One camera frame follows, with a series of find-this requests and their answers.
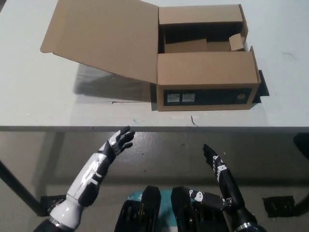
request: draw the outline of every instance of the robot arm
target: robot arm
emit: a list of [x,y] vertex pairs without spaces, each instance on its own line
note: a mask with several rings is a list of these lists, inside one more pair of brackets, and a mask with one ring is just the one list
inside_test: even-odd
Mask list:
[[235,232],[266,232],[257,224],[255,216],[245,207],[245,201],[238,185],[222,159],[206,144],[204,144],[203,151],[206,162],[215,172],[223,197],[184,188],[187,195],[205,206],[226,211],[231,216],[231,226]]
[[132,147],[130,141],[133,138],[134,132],[130,132],[129,126],[109,138],[81,169],[67,192],[66,200],[52,210],[48,222],[43,222],[49,229],[45,230],[42,223],[34,232],[75,231],[83,210],[96,200],[109,166],[117,155]]
[[232,218],[232,228],[236,232],[266,232],[257,224],[255,216],[245,207],[245,201],[233,178],[231,171],[227,168],[220,156],[208,145],[203,147],[206,162],[212,167],[219,183],[224,199],[224,208]]

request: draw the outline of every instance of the open cardboard box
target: open cardboard box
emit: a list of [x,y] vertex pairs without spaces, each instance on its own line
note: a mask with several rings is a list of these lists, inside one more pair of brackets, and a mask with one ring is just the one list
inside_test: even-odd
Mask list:
[[250,109],[261,82],[241,5],[59,0],[42,52],[157,84],[159,111]]

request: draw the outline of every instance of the sticker on box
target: sticker on box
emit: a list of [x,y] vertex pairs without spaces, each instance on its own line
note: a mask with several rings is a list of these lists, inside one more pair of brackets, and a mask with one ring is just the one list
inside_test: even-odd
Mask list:
[[168,102],[180,102],[180,94],[168,94]]
[[184,93],[183,94],[183,102],[194,102],[195,93]]

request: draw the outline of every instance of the floor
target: floor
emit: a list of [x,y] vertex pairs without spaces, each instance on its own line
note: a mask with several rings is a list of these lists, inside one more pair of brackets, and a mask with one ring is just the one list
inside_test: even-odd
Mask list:
[[[88,157],[111,133],[0,132],[0,159],[37,198],[65,194]],[[127,196],[147,185],[161,189],[186,185],[219,194],[202,146],[215,149],[234,174],[246,201],[268,231],[305,231],[308,215],[267,218],[263,197],[308,192],[309,162],[294,146],[294,134],[137,133],[83,214],[78,231],[113,231]],[[30,232],[43,218],[0,181],[0,231]]]

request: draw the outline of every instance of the white table surface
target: white table surface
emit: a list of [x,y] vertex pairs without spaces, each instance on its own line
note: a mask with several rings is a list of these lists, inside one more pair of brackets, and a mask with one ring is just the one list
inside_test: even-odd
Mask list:
[[270,96],[251,110],[199,112],[151,111],[147,83],[41,53],[56,2],[7,0],[0,13],[0,131],[309,131],[308,1],[147,0],[242,3]]

